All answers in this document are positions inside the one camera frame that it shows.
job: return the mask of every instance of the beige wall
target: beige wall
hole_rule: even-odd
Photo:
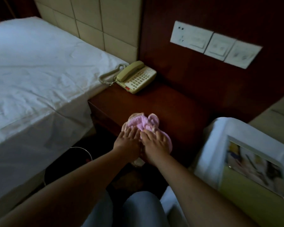
[[[142,0],[35,0],[44,20],[132,63],[137,60]]]
[[[249,124],[284,144],[284,97]]]

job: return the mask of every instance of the printed picture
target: printed picture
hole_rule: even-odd
[[[233,170],[284,198],[282,169],[255,153],[230,142],[226,162]]]

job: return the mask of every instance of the person's left hand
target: person's left hand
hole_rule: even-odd
[[[136,126],[133,129],[128,128],[119,134],[113,150],[120,151],[130,163],[140,156],[141,142],[139,138],[140,130]]]

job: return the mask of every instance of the person's left arm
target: person's left arm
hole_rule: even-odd
[[[140,131],[121,132],[109,153],[61,177],[0,219],[8,226],[81,226],[117,173],[140,155]]]

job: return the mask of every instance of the yellow-green surface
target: yellow-green surface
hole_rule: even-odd
[[[284,199],[228,166],[219,191],[260,226],[284,227]]]

